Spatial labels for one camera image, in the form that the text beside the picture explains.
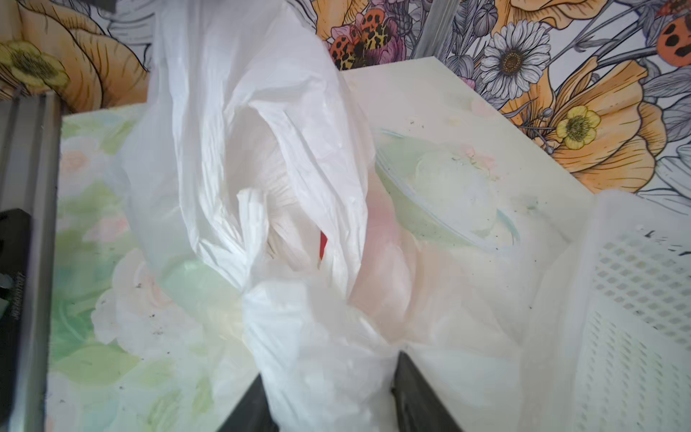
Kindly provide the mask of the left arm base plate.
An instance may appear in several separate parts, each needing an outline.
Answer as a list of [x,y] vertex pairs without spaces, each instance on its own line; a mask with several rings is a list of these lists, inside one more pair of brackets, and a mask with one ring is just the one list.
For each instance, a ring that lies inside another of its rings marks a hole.
[[1,212],[1,424],[14,405],[32,217],[21,209]]

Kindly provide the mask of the right aluminium corner post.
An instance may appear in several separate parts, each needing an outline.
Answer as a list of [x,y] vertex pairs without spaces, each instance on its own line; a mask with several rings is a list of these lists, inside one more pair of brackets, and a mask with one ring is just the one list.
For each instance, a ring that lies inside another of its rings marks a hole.
[[459,4],[460,2],[457,0],[421,2],[421,31],[412,50],[412,59],[442,58],[444,44],[448,34],[452,31],[453,18]]

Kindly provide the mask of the white perforated plastic basket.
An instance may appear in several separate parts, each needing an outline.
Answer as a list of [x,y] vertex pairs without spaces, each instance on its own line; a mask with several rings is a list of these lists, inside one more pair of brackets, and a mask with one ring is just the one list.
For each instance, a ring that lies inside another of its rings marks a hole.
[[689,430],[689,218],[598,194],[543,277],[520,379],[521,431]]

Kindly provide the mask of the white plastic bag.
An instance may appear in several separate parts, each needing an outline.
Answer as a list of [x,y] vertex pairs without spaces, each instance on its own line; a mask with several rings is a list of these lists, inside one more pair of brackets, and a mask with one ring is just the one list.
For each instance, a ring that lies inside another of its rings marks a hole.
[[[284,1],[167,1],[113,181],[162,288],[241,341],[282,431],[395,431],[412,357],[469,431],[521,431],[534,268],[401,232],[367,120]],[[320,232],[328,238],[320,260]]]

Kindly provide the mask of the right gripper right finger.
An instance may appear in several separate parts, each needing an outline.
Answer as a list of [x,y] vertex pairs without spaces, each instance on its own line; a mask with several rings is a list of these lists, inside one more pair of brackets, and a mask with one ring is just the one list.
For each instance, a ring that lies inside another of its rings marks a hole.
[[400,432],[462,432],[426,378],[405,352],[399,352],[390,387]]

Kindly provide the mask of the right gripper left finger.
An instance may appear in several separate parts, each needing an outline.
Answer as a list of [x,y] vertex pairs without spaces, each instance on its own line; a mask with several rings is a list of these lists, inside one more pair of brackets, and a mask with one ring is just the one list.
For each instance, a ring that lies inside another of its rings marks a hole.
[[259,374],[243,394],[218,432],[279,432],[272,418],[266,391]]

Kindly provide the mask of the pink toy fruit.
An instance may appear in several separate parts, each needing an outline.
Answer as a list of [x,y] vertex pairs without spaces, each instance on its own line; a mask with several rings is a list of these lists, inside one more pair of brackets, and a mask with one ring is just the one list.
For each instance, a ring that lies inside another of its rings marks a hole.
[[324,257],[327,244],[328,244],[328,238],[324,234],[324,232],[322,231],[322,232],[320,232],[320,255],[319,255],[320,260],[322,260]]

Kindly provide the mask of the aluminium front rail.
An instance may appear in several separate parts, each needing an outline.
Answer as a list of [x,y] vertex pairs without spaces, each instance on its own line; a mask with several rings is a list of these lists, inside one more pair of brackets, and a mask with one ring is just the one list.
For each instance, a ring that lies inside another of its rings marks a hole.
[[23,86],[1,104],[1,428],[44,428],[62,106]]

